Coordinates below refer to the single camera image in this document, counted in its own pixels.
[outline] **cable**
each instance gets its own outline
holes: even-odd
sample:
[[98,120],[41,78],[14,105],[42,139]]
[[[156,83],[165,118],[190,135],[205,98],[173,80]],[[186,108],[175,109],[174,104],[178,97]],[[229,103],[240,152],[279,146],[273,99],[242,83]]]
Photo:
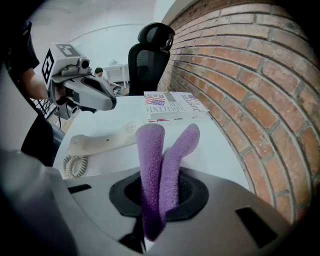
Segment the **cable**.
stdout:
[[[78,169],[75,170],[74,166],[77,162],[80,162],[80,163],[79,163]],[[74,179],[74,178],[79,178],[85,174],[87,165],[88,165],[88,158],[85,155],[83,156],[68,155],[62,161],[62,170],[63,170],[64,176],[67,179]]]

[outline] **book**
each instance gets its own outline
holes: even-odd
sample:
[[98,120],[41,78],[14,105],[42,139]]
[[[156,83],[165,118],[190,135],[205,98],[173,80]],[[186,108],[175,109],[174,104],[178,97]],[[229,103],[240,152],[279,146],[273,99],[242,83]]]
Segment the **book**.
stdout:
[[203,118],[208,112],[189,92],[145,91],[144,104],[150,120]]

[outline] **robotic arm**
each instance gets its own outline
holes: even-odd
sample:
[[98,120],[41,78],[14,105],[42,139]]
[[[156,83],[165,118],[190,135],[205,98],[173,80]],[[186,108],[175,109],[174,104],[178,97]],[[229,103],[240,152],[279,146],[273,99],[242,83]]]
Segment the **robotic arm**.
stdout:
[[[53,43],[42,66],[49,100],[58,110],[58,117],[68,120],[79,106],[112,110],[116,96],[106,81],[92,75],[90,61],[71,44]],[[65,96],[57,99],[56,90],[65,88]]]

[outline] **person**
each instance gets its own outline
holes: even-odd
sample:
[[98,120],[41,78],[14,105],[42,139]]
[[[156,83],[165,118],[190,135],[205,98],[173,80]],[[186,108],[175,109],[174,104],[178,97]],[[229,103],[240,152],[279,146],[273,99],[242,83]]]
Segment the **person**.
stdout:
[[114,87],[119,86],[115,82],[111,82],[108,79],[106,79],[105,77],[103,77],[103,72],[104,71],[103,71],[103,69],[101,67],[97,67],[95,69],[95,71],[94,71],[94,76],[96,76],[97,78],[101,78],[101,79],[105,80],[108,83],[109,86],[114,86]]
[[9,42],[4,63],[22,96],[37,112],[37,117],[22,144],[21,151],[37,158],[45,166],[52,166],[60,144],[60,139],[57,141],[57,134],[61,138],[64,133],[55,125],[51,125],[30,99],[48,98],[45,81],[34,72],[34,68],[40,62],[32,44],[31,27],[32,23],[26,21],[15,38]]

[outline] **white wall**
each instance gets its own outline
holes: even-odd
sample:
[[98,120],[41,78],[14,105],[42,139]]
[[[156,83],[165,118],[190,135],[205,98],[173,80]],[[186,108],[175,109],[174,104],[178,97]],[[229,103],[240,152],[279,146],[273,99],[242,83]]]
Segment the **white wall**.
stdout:
[[162,22],[163,18],[174,2],[175,0],[155,0],[152,21]]
[[[40,9],[31,21],[51,15],[49,25],[34,22],[31,30],[35,53],[40,61],[36,72],[51,43],[70,43],[90,59],[90,66],[107,67],[112,59],[128,62],[130,48],[138,43],[138,33],[152,22],[154,0],[106,1],[82,5],[71,13]],[[122,81],[120,72],[112,73],[110,80]]]

